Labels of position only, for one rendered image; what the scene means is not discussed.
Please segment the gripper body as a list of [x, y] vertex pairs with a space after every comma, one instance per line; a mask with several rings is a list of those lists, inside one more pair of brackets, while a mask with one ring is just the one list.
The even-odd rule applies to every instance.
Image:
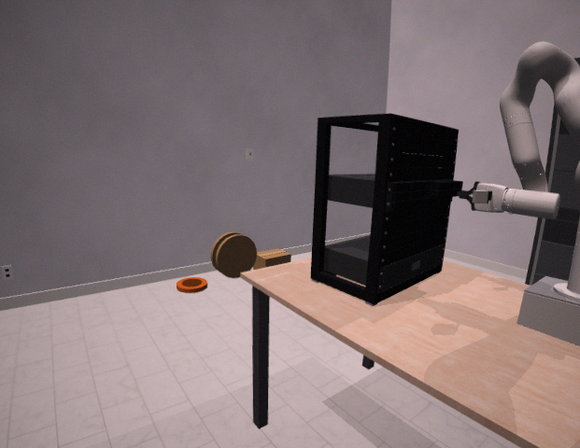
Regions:
[[504, 197], [508, 188], [501, 185], [489, 184], [489, 183], [479, 183], [476, 190], [489, 190], [492, 191], [491, 201], [488, 203], [475, 203], [474, 209], [476, 211], [491, 212], [491, 213], [503, 213], [504, 207]]

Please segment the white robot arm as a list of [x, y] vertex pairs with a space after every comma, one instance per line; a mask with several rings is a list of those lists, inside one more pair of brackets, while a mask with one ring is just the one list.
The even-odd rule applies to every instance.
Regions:
[[[549, 193], [530, 115], [530, 103], [540, 79], [551, 87], [555, 108], [580, 148], [580, 65], [570, 54], [551, 43], [535, 43], [521, 55], [516, 74], [500, 99], [511, 160], [523, 188], [509, 189], [503, 207], [508, 214], [555, 219], [559, 212], [560, 196]], [[554, 291], [568, 299], [580, 301], [580, 162], [574, 184], [579, 222], [573, 260], [568, 286], [566, 283], [555, 284]]]

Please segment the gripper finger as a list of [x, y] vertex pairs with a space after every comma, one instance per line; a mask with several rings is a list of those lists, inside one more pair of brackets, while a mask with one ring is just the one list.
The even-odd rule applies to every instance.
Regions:
[[457, 194], [457, 196], [459, 196], [460, 199], [467, 199], [467, 201], [469, 201], [469, 203], [471, 204], [472, 210], [475, 211], [474, 203], [472, 203], [473, 197], [471, 198], [471, 196], [469, 196], [469, 195], [461, 195], [461, 194]]
[[469, 191], [467, 191], [467, 190], [461, 190], [461, 191], [457, 192], [457, 194], [462, 194], [462, 195], [471, 195], [471, 194], [473, 194], [473, 191], [476, 190], [476, 187], [477, 187], [478, 183], [480, 183], [480, 182], [476, 181], [474, 183], [474, 187], [472, 189], [470, 189]]

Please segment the black server rack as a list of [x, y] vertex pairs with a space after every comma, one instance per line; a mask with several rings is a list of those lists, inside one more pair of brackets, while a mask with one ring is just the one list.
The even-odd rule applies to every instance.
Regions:
[[[332, 126], [378, 132], [375, 174], [329, 175]], [[450, 205], [463, 184], [454, 180], [458, 134], [395, 114], [318, 119], [313, 282], [375, 306], [442, 271]], [[328, 201], [373, 208], [371, 236], [325, 245]]]

